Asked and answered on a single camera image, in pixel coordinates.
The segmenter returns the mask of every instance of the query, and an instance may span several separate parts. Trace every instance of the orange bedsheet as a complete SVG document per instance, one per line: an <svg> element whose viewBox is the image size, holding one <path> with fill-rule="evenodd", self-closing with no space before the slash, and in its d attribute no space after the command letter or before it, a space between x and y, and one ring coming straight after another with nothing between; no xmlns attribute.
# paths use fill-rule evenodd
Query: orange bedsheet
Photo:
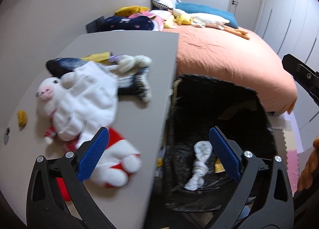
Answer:
<svg viewBox="0 0 319 229"><path fill-rule="evenodd" d="M250 40L214 28L178 26L177 74L201 74L255 90L267 112L293 110L297 88L279 56L254 32Z"/></svg>

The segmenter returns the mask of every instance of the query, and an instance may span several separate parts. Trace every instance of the yellow cushion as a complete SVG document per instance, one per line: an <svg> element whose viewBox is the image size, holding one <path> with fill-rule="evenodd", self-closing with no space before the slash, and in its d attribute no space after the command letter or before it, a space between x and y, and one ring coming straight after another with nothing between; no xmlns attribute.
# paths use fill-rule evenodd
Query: yellow cushion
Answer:
<svg viewBox="0 0 319 229"><path fill-rule="evenodd" d="M140 13L143 11L148 11L148 8L142 6L122 7L121 9L115 12L115 15L119 17L129 17L135 13Z"/></svg>
<svg viewBox="0 0 319 229"><path fill-rule="evenodd" d="M174 16L170 15L165 21L164 21L164 28L171 29L174 26Z"/></svg>

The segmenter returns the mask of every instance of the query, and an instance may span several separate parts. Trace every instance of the wardrobe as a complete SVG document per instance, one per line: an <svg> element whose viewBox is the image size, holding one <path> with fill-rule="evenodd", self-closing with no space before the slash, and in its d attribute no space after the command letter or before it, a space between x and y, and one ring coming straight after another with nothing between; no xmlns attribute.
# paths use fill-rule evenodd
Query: wardrobe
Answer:
<svg viewBox="0 0 319 229"><path fill-rule="evenodd" d="M290 53L319 71L318 31L318 0L265 0L257 34L280 58ZM319 107L299 84L296 86L298 100L294 114L306 150L319 135Z"/></svg>

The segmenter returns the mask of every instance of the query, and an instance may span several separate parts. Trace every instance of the blue gripper pad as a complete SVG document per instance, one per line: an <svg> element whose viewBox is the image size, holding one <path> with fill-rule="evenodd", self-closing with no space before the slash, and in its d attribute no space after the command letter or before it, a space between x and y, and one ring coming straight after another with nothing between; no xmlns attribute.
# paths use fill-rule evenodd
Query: blue gripper pad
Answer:
<svg viewBox="0 0 319 229"><path fill-rule="evenodd" d="M108 145L109 132L104 128L97 137L93 138L94 141L90 148L87 149L85 154L78 162L78 179L83 182L89 179L95 169L99 159L101 158L106 146Z"/></svg>
<svg viewBox="0 0 319 229"><path fill-rule="evenodd" d="M240 161L216 128L209 131L209 141L221 160L228 177L238 182L241 178Z"/></svg>

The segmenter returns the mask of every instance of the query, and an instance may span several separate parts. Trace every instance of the gray table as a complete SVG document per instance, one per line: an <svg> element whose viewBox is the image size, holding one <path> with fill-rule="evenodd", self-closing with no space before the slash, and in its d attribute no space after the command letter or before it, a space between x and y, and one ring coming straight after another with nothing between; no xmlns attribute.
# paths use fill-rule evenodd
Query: gray table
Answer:
<svg viewBox="0 0 319 229"><path fill-rule="evenodd" d="M148 80L153 98L148 105L135 97L120 97L113 127L141 152L142 168L130 177L128 185L119 189L99 188L90 181L84 184L108 219L119 229L141 228L152 187L157 151L160 147L170 88L175 76L178 34L151 31L114 31L81 35L57 57L83 57L112 51L114 54L147 55L153 62ZM49 77L44 69L33 81L12 114L8 127L10 138L0 146L0 189L8 203L26 223L26 196L35 159L61 157L60 145L47 146L43 134L49 123L35 113L35 92L41 81ZM16 112L27 112L23 130L17 126ZM77 216L72 204L70 211Z"/></svg>

